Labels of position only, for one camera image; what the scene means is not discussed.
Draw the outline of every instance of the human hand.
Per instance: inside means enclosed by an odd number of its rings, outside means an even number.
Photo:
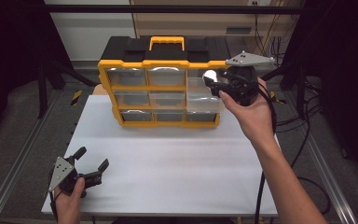
[[[54,190],[59,224],[80,223],[80,197],[85,187],[85,179],[80,177],[71,195],[67,195],[58,186]]]
[[[259,78],[258,82],[267,88],[266,82]],[[271,111],[269,104],[259,93],[254,103],[242,106],[236,103],[227,93],[220,91],[220,98],[225,107],[237,118],[243,133],[252,144],[261,144],[263,141],[273,139]]]

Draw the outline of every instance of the human arm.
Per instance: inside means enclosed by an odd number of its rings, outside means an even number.
[[[65,194],[60,187],[54,190],[58,224],[80,223],[80,197],[85,187],[85,180],[80,177],[71,195]]]
[[[237,118],[243,133],[255,148],[282,223],[326,223],[324,217],[299,183],[282,154],[272,131],[269,104],[258,94],[255,102],[241,106],[220,92],[226,108]]]

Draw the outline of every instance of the metal plate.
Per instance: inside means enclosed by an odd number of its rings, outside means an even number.
[[[75,167],[64,158],[57,158],[48,191],[53,191],[74,169]]]
[[[234,58],[226,60],[226,64],[235,65],[239,67],[273,62],[275,62],[273,58],[267,58],[251,53],[246,53],[245,51],[235,56]]]

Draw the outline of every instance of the black curtain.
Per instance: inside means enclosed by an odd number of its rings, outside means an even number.
[[[28,2],[45,4],[43,0]],[[0,116],[7,106],[8,93],[37,80],[41,64],[56,89],[64,83],[61,72],[49,66],[49,61],[73,69],[49,13],[23,10],[28,2],[0,1]]]
[[[326,14],[301,18],[285,62],[300,58],[307,76],[321,78],[325,115],[348,156],[358,161],[358,2],[307,1],[307,5],[323,7]]]

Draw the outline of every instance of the white tabletop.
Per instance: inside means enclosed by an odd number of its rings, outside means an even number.
[[[123,128],[107,95],[91,95],[65,158],[80,147],[81,174],[110,162],[80,211],[95,216],[248,216],[255,213],[261,167],[227,110],[214,129]],[[47,197],[42,212],[51,213]],[[262,215],[277,211],[266,183]]]

